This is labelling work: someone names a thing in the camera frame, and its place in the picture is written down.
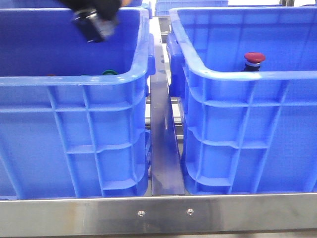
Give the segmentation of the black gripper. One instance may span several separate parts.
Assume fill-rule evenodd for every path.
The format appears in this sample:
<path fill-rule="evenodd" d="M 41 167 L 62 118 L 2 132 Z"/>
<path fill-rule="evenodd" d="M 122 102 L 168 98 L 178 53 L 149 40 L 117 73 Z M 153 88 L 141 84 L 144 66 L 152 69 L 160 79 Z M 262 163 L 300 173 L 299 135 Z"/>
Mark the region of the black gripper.
<path fill-rule="evenodd" d="M 113 19 L 124 6 L 122 0 L 60 0 L 60 3 L 73 11 L 94 9 L 102 19 Z"/>

